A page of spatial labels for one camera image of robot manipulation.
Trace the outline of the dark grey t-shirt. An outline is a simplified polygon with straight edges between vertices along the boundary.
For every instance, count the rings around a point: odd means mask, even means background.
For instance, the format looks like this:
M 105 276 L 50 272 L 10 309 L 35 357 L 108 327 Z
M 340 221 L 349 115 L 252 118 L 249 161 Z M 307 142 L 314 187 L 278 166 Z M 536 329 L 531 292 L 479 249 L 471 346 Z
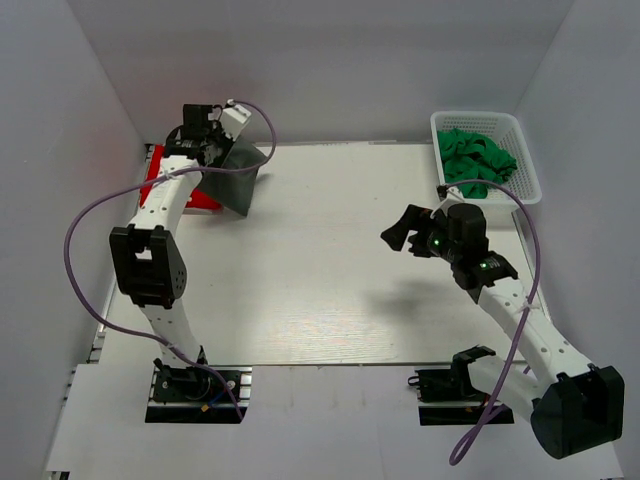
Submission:
M 245 138 L 239 138 L 216 167 L 224 170 L 251 168 L 245 173 L 204 173 L 197 189 L 224 208 L 246 217 L 249 213 L 259 166 L 266 155 Z

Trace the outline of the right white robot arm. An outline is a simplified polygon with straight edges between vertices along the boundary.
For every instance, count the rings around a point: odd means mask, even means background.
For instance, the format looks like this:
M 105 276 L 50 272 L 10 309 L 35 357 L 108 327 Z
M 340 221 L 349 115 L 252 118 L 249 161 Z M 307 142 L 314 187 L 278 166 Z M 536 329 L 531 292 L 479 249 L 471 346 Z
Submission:
M 421 379 L 423 401 L 486 394 L 527 420 L 555 459 L 621 437 L 622 376 L 612 366 L 596 366 L 532 305 L 516 269 L 490 249 L 479 207 L 455 204 L 432 211 L 410 205 L 381 238 L 394 251 L 407 247 L 415 257 L 447 262 L 456 284 L 516 342 L 531 370 L 525 374 L 491 348 L 474 346 L 456 353 L 441 376 Z

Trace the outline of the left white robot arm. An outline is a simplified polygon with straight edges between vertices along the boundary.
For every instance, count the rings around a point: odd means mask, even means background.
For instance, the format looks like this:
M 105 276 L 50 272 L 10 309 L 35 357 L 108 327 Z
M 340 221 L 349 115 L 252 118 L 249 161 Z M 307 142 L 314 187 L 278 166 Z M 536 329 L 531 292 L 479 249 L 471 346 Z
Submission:
M 125 227 L 109 236 L 116 280 L 160 339 L 156 366 L 173 371 L 179 379 L 196 378 L 189 371 L 207 363 L 204 348 L 193 335 L 182 296 L 187 268 L 174 235 L 185 207 L 203 173 L 196 168 L 215 157 L 215 135 L 221 131 L 214 119 L 219 105 L 183 107 L 182 125 L 172 131 L 163 156 L 143 188 L 139 210 Z

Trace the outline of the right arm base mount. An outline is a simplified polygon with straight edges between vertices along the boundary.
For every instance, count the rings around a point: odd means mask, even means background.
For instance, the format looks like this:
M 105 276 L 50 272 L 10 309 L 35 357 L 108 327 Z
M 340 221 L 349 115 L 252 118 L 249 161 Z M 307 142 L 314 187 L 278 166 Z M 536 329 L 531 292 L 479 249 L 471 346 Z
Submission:
M 489 400 L 487 393 L 477 390 L 462 393 L 449 368 L 416 370 L 407 385 L 416 391 L 421 426 L 473 426 Z

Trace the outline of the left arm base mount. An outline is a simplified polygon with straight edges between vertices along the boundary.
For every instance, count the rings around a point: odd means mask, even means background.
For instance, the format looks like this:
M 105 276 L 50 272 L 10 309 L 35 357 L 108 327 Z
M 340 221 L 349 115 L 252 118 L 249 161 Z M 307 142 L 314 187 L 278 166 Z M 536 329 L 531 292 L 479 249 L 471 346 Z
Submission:
M 252 369 L 239 367 L 219 371 L 225 385 L 215 376 L 195 370 L 156 368 L 145 413 L 147 424 L 233 425 L 240 424 L 230 390 L 245 415 L 251 395 Z

